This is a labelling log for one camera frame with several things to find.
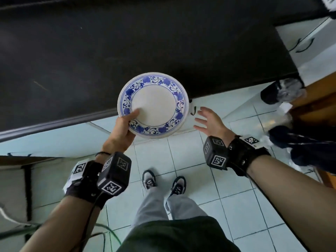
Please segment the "person's left hand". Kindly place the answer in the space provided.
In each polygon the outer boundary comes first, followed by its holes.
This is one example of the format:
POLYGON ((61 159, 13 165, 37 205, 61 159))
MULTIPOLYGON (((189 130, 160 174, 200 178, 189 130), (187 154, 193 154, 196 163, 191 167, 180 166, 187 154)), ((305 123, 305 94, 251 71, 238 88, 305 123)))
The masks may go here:
POLYGON ((101 151, 114 153, 125 152, 133 143, 136 135, 129 130, 129 125, 125 126, 122 117, 118 117, 115 126, 108 139, 103 144, 101 151))

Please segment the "person's right hand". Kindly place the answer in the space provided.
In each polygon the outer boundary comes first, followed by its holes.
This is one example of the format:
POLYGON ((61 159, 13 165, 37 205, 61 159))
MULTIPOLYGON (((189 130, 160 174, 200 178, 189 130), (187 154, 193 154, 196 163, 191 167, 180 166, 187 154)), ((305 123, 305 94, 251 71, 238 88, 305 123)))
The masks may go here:
POLYGON ((195 122, 202 124, 204 127, 207 126, 207 136, 221 138, 226 147, 235 139, 236 134, 224 125, 221 118, 212 109, 201 106, 197 114, 205 118, 195 118, 195 122))

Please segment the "white plate with blue floral rim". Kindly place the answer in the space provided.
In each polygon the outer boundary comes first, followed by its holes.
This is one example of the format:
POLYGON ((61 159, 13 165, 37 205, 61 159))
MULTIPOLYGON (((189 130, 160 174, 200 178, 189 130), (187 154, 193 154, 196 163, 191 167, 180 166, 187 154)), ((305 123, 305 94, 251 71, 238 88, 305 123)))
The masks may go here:
POLYGON ((139 109, 129 131, 145 139, 166 138, 177 132, 189 115, 190 100, 183 85, 172 76, 148 72, 133 77, 120 91, 120 117, 139 109))

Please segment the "person's right forearm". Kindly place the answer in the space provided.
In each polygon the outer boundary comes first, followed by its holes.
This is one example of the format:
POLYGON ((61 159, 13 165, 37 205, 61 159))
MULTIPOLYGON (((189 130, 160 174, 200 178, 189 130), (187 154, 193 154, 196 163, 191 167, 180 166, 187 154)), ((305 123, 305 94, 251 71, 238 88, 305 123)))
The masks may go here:
POLYGON ((247 174, 309 252, 336 252, 335 189, 266 155, 247 174))

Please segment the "person's left forearm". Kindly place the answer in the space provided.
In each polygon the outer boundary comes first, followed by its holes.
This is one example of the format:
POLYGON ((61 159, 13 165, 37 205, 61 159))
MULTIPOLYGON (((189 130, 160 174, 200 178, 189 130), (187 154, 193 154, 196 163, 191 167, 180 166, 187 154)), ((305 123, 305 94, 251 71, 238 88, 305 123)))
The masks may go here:
POLYGON ((93 205, 64 197, 20 252, 82 252, 101 212, 93 205))

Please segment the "person's right sneaker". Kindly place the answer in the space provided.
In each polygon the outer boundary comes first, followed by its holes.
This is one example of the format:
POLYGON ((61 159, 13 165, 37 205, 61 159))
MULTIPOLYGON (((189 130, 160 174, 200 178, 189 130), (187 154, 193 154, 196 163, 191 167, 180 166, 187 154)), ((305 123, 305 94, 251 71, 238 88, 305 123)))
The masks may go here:
POLYGON ((184 176, 178 176, 173 184, 172 184, 172 188, 171 188, 171 193, 169 195, 183 195, 186 191, 186 186, 187 186, 187 182, 184 176))

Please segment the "person's sneaker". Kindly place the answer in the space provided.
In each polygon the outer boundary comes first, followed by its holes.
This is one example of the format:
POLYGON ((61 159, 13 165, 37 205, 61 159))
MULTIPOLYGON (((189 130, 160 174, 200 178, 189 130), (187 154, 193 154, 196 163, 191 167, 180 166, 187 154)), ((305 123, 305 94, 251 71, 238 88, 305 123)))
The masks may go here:
POLYGON ((186 186, 187 186, 187 182, 184 176, 178 176, 173 184, 172 184, 172 188, 171 188, 171 193, 169 195, 183 195, 186 191, 186 186))
POLYGON ((147 191, 153 187, 157 187, 156 177, 152 170, 145 170, 142 174, 142 184, 147 191))

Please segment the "person's left sneaker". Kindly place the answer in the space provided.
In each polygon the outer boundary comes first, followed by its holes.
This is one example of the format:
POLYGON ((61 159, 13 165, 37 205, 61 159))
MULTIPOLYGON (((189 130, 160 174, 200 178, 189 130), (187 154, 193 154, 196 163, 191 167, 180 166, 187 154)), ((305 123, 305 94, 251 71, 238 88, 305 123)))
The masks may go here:
POLYGON ((147 191, 153 187, 157 187, 156 177, 152 170, 145 170, 142 174, 142 184, 147 191))

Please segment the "grey trouser right leg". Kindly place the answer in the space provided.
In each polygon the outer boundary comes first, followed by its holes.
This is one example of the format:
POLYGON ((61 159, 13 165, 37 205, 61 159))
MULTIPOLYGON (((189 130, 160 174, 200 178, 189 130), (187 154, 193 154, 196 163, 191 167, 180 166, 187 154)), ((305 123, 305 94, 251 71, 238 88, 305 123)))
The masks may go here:
POLYGON ((172 220, 208 216, 192 199, 184 194, 171 194, 165 202, 165 208, 171 214, 172 220))

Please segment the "grey trouser leg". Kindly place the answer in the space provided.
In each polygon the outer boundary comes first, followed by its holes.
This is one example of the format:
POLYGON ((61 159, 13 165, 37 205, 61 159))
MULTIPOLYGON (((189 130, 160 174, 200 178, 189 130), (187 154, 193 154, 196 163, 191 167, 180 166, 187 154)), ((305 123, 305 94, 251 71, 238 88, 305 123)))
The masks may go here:
POLYGON ((152 187, 146 191, 146 195, 137 210, 131 229, 151 221, 168 220, 169 218, 164 208, 163 193, 158 187, 152 187))
POLYGON ((171 194, 165 202, 165 208, 171 214, 172 220, 208 216, 192 199, 184 194, 171 194))

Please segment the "black plastic bag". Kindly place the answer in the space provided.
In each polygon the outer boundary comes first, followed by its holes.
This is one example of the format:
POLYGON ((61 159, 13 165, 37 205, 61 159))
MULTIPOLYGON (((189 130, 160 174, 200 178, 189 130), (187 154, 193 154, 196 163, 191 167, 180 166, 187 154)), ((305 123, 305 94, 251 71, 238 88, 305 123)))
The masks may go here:
POLYGON ((306 88, 300 78, 277 80, 260 93, 261 100, 268 104, 292 102, 306 94, 306 88))

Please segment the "grey trouser left leg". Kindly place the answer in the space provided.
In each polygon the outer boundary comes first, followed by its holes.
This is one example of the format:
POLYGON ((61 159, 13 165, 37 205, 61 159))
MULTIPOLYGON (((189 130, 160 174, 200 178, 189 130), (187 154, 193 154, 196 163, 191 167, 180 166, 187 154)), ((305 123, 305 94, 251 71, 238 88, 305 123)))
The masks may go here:
POLYGON ((168 220, 169 218, 164 208, 163 193, 158 187, 152 187, 146 191, 146 195, 137 210, 131 229, 151 221, 168 220))

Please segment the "dark green shirt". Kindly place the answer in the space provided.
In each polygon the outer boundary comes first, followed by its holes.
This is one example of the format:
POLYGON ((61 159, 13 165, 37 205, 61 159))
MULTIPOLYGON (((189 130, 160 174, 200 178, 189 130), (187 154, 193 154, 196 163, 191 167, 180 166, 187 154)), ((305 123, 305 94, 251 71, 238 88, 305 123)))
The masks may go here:
POLYGON ((150 221, 133 228, 116 252, 241 252, 217 220, 198 216, 150 221))

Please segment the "brown wooden cabinet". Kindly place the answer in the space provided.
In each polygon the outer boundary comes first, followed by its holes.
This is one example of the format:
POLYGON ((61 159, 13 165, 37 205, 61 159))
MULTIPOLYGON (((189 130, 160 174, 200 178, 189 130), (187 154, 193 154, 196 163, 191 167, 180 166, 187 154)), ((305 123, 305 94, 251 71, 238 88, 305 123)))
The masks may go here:
MULTIPOLYGON (((336 126, 336 72, 306 87, 306 97, 299 97, 291 104, 293 108, 290 110, 290 115, 294 122, 293 127, 336 126)), ((301 167, 295 165, 293 161, 291 163, 292 166, 301 167)), ((336 175, 314 168, 317 169, 318 174, 322 174, 324 185, 336 190, 336 175)))

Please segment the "white cabinet door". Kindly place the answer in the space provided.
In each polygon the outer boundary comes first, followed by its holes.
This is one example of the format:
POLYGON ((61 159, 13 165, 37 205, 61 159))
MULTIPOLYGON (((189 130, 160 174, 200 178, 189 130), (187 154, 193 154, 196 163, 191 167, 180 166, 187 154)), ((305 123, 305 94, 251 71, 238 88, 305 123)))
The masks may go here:
POLYGON ((315 40, 302 53, 289 52, 305 85, 336 72, 336 19, 325 17, 277 26, 276 30, 289 50, 297 40, 315 40))

